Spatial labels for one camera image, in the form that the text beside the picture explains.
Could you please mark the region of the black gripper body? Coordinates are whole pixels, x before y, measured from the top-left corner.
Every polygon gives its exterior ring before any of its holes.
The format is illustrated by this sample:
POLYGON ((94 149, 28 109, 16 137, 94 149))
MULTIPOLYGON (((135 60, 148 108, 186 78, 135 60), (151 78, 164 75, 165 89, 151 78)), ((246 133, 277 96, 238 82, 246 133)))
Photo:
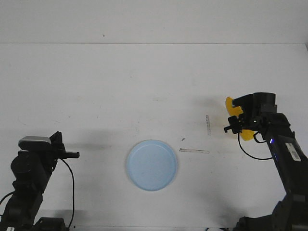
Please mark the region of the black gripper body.
POLYGON ((276 94, 269 92, 255 92, 253 107, 241 108, 243 113, 238 116, 242 129, 267 132, 269 128, 269 114, 277 112, 276 94))
POLYGON ((63 143, 62 132, 56 131, 54 134, 50 136, 50 140, 51 140, 52 150, 55 152, 55 156, 57 159, 68 159, 68 158, 77 159, 80 157, 79 152, 66 151, 63 143))

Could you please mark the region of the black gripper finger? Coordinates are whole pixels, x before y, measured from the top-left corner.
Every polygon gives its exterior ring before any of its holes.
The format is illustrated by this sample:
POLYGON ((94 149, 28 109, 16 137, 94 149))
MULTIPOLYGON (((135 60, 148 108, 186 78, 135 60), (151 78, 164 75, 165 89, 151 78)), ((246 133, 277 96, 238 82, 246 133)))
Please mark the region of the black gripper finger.
POLYGON ((252 108, 253 107, 253 94, 247 94, 232 100, 232 106, 241 108, 252 108))
POLYGON ((229 130, 232 131, 233 134, 238 134, 242 131, 242 124, 240 119, 233 115, 228 118, 229 125, 224 128, 225 133, 229 130))

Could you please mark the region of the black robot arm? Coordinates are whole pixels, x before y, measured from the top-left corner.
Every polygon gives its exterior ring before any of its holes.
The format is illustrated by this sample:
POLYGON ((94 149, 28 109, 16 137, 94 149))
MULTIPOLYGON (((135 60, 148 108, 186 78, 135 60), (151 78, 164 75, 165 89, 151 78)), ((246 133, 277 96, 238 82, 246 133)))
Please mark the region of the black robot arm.
POLYGON ((65 149, 62 133, 50 137, 25 136, 19 142, 20 151, 11 163, 15 176, 14 191, 5 195, 8 202, 0 216, 2 231, 68 231, 63 218, 35 217, 43 194, 58 160, 79 158, 79 152, 65 149))
POLYGON ((283 113, 277 112, 276 95, 256 92, 236 99, 226 98, 229 126, 245 141, 261 134, 268 145, 286 191, 272 214, 242 217, 235 231, 306 231, 308 229, 308 158, 301 150, 283 113))

